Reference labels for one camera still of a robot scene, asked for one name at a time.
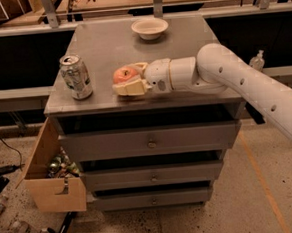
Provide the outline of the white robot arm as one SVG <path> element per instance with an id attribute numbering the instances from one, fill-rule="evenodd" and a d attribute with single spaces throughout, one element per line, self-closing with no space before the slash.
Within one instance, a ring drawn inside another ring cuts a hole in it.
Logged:
<path id="1" fill-rule="evenodd" d="M 233 89 L 292 140 L 292 88 L 247 65 L 219 43 L 204 45 L 195 57 L 122 66 L 112 82 L 120 96 L 174 91 L 217 94 Z"/>

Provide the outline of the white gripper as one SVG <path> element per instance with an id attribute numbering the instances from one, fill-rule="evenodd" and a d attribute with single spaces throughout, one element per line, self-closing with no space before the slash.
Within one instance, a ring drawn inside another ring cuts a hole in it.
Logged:
<path id="1" fill-rule="evenodd" d="M 148 64 L 147 62 L 130 63 L 128 66 L 135 69 L 145 79 L 133 77 L 129 81 L 116 83 L 113 91 L 120 96 L 141 96 L 151 89 L 154 93 L 170 93 L 171 81 L 169 80 L 170 60 L 158 59 Z"/>

